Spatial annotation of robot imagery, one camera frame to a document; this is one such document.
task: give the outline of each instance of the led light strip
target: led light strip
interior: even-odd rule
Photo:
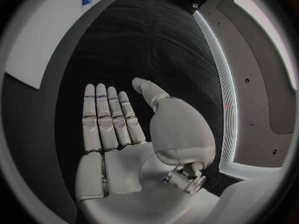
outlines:
[[[233,161],[237,144],[238,110],[232,75],[224,52],[212,29],[198,11],[196,11],[193,16],[211,49],[220,78],[224,106],[224,131],[221,158]]]
[[[281,36],[275,29],[270,19],[252,0],[234,0],[234,2],[245,12],[247,12],[270,37],[278,53],[280,54],[281,59],[283,60],[293,89],[297,90],[298,84],[290,55]]]

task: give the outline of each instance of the robotic hand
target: robotic hand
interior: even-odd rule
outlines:
[[[76,176],[79,202],[107,196],[107,176],[111,179],[113,171],[107,173],[110,164],[105,159],[112,154],[117,154],[117,159],[126,159],[124,157],[130,153],[130,146],[150,147],[161,162],[175,166],[163,180],[185,192],[196,193],[205,181],[200,170],[214,160],[215,141],[202,115],[183,100],[170,97],[150,81],[134,78],[132,85],[155,112],[150,122],[151,143],[146,142],[125,92],[117,96],[114,87],[109,87],[106,92],[103,84],[96,89],[93,85],[87,85],[82,119],[86,155],[79,163]],[[141,169],[137,159],[140,165],[145,160],[140,158],[145,156],[142,151],[138,155],[132,162],[132,168],[127,168],[135,168],[137,173]]]

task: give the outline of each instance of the black fabric backdrop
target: black fabric backdrop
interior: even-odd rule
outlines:
[[[195,107],[210,125],[216,157],[204,171],[205,188],[216,195],[236,180],[219,176],[223,105],[217,69],[190,13],[167,0],[117,0],[91,25],[75,49],[60,86],[55,116],[56,150],[74,197],[76,169],[84,154],[82,105],[88,83],[126,91],[150,141],[152,110],[131,85],[151,80]]]

